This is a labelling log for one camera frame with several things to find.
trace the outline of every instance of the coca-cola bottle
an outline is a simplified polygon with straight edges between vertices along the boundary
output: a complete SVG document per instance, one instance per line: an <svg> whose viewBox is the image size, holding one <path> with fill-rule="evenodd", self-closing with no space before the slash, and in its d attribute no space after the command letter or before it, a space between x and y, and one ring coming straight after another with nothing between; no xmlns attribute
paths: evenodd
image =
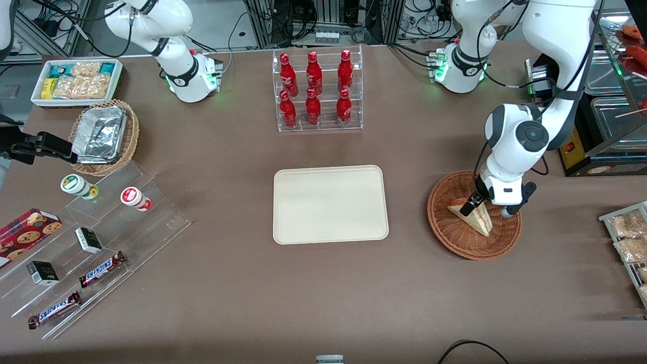
<svg viewBox="0 0 647 364"><path fill-rule="evenodd" d="M296 85L296 72L294 72L294 67L290 64L290 56L282 53L279 60L281 61L281 83L283 88L290 93L290 96L296 97L296 95L299 95L299 87Z"/></svg>
<svg viewBox="0 0 647 364"><path fill-rule="evenodd" d="M317 95L324 91L324 80L322 77L322 66L317 61L317 52L308 52L308 68L305 70L308 77L308 87L312 87Z"/></svg>
<svg viewBox="0 0 647 364"><path fill-rule="evenodd" d="M296 108L292 100L290 100L290 94L286 90L281 90L279 96L281 97L279 108L281 109L283 123L286 128L294 129L296 128Z"/></svg>
<svg viewBox="0 0 647 364"><path fill-rule="evenodd" d="M353 86L353 64L351 63L351 51L344 49L342 51L342 61L337 69L337 88L342 92L344 88L348 90Z"/></svg>
<svg viewBox="0 0 647 364"><path fill-rule="evenodd" d="M308 112L308 123L312 126L319 125L319 120L322 115L322 105L313 87L308 88L308 99L305 101L305 109Z"/></svg>
<svg viewBox="0 0 647 364"><path fill-rule="evenodd" d="M340 128L345 128L351 123L351 107L353 104L348 99L348 89L342 89L337 100L337 125Z"/></svg>

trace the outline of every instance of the brown tabletop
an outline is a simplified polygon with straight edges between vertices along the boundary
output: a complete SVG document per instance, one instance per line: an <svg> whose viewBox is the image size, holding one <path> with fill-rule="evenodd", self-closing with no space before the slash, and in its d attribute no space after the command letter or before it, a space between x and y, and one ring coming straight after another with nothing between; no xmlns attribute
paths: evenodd
<svg viewBox="0 0 647 364"><path fill-rule="evenodd" d="M516 247L492 261L460 258L433 235L427 195L445 174L474 167L487 115L524 102L525 91L486 80L455 95L387 47L363 51L364 129L327 135L278 133L269 51L235 54L223 90L198 104L169 92L153 58L123 58L119 97L141 124L135 160L194 223L56 340L11 319L0 300L1 363L297 364L318 354L431 363L459 339L512 363L645 363L647 323L620 320L644 310L597 221L647 199L645 179L567 179L549 153L550 175L525 178L538 191ZM488 70L519 83L523 60L537 55L504 41ZM27 131L66 137L78 113L35 107ZM274 174L346 165L381 167L389 236L276 244ZM60 210L69 172L53 159L13 163L0 222ZM446 363L469 360L498 359L461 347Z"/></svg>

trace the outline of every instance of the small black box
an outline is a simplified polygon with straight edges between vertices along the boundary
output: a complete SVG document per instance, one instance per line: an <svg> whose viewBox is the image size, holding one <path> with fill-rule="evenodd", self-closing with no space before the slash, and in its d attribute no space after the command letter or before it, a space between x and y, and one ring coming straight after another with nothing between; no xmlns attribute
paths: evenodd
<svg viewBox="0 0 647 364"><path fill-rule="evenodd" d="M36 284L53 286L58 283L58 277L51 263L34 260L27 264L27 270Z"/></svg>
<svg viewBox="0 0 647 364"><path fill-rule="evenodd" d="M96 237L96 234L93 230L86 227L80 227L74 231L76 233L76 239L81 244L81 249L92 254L99 254L104 248L99 239Z"/></svg>

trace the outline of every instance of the round wicker tray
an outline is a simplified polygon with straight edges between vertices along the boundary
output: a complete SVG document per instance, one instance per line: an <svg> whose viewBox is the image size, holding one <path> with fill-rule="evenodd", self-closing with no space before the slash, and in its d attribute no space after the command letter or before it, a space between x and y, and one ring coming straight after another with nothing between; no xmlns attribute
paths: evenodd
<svg viewBox="0 0 647 364"><path fill-rule="evenodd" d="M128 161L130 161L133 158L133 154L135 154L135 149L137 148L137 138L139 137L139 121L137 120L137 115L135 115L135 113L133 112L133 109L131 109L131 107L128 106L128 104L120 100L110 100L107 102L101 102L99 104L92 105L90 107L107 108L109 106L119 106L120 108L124 108L128 112L128 119L126 120L126 130L124 131L124 141L122 143L122 148L120 151L121 156L119 157L119 160L116 163L113 163L111 165L82 165L80 163L72 165L72 168L79 173L90 174L96 177L106 176L108 173L124 166ZM70 133L69 138L67 138L67 140L69 140L70 142L74 140L74 136L76 135L76 129L79 126L80 120L81 120L81 115L79 115L79 117L76 118L76 122L72 127L72 132Z"/></svg>
<svg viewBox="0 0 647 364"><path fill-rule="evenodd" d="M489 237L485 237L447 209L453 200L469 198L473 192L472 171L444 176L429 193L429 224L441 243L460 256L472 260L498 258L510 251L517 242L521 233L521 213L504 218L500 206L490 201L483 202L492 219L492 231Z"/></svg>

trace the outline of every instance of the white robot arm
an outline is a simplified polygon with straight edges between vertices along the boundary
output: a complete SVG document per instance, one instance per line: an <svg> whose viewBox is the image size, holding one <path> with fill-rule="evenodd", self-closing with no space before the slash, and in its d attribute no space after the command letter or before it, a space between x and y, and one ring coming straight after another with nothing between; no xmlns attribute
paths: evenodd
<svg viewBox="0 0 647 364"><path fill-rule="evenodd" d="M507 3L503 0L458 0L454 7L460 14L480 14L477 11L480 3L487 4L487 9L497 8ZM521 179L534 166L546 150L557 149L573 132L576 101L582 97L582 79L587 72L584 63L591 46L589 28L591 13L595 0L519 0L512 1L517 5L515 14L523 11L522 5L528 8L523 15L523 33L526 40L536 49L551 57L559 66L559 77L553 91L553 100L549 106L539 111L533 105L504 104L498 106L485 123L485 137L492 148L492 154L480 168L476 181L476 190L461 212L466 216L474 207L491 199L495 205L503 205L503 215L512 216L527 201L529 194L536 188L529 184L527 190ZM501 13L506 16L507 10ZM498 23L510 23L510 17ZM484 59L469 58L476 54L476 29L481 30L488 20L482 23L467 22L464 35L452 55L448 56L448 69L444 83L448 89L470 91L478 82L479 66ZM496 39L494 29L488 24L481 32L479 52L481 57L492 49L492 38ZM465 62L477 69L470 76L462 72Z"/></svg>
<svg viewBox="0 0 647 364"><path fill-rule="evenodd" d="M124 2L105 7L110 13ZM129 0L119 11L106 17L110 30L131 40L155 57L177 97L198 102L219 91L222 64L202 54L192 54L180 36L189 33L193 14L182 0Z"/></svg>

